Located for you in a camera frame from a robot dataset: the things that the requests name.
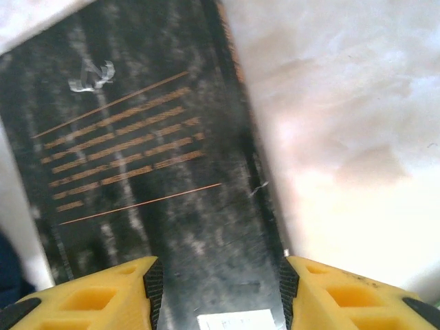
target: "white surface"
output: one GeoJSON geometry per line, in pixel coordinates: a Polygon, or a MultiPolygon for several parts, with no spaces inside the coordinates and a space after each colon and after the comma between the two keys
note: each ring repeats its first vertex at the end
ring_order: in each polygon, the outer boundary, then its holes
{"type": "MultiPolygon", "coordinates": [[[[224,2],[289,249],[440,298],[440,3],[224,2]]],[[[0,50],[35,31],[41,4],[1,4],[0,50]]],[[[17,187],[5,183],[19,201],[17,187]]],[[[12,215],[23,205],[5,205],[0,221],[27,227],[12,215]]]]}
{"type": "Polygon", "coordinates": [[[276,330],[270,309],[197,316],[200,330],[276,330]]]}

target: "sticker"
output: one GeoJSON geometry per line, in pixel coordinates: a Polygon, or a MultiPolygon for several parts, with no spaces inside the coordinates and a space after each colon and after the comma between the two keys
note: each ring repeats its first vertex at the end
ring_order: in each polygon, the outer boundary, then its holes
{"type": "Polygon", "coordinates": [[[270,309],[197,316],[200,330],[276,330],[270,309]]]}

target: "scratch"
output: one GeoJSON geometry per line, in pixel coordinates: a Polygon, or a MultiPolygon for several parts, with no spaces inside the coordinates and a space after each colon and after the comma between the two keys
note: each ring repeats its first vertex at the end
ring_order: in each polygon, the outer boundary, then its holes
{"type": "Polygon", "coordinates": [[[266,187],[268,184],[269,184],[269,182],[266,181],[266,182],[265,182],[264,184],[262,184],[261,186],[256,187],[256,188],[254,189],[254,191],[251,192],[250,196],[251,196],[251,197],[254,196],[255,193],[256,193],[257,191],[259,191],[260,189],[266,187]]]}

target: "white logo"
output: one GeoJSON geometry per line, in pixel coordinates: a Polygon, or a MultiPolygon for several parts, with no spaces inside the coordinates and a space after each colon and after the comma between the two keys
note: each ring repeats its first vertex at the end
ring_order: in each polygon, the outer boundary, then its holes
{"type": "Polygon", "coordinates": [[[69,79],[69,87],[71,91],[81,93],[84,91],[95,91],[102,88],[105,83],[112,83],[111,79],[115,75],[115,67],[109,60],[105,61],[105,66],[99,70],[91,60],[84,60],[81,67],[81,79],[69,79]],[[87,82],[89,73],[94,73],[99,80],[92,85],[87,82]]]}

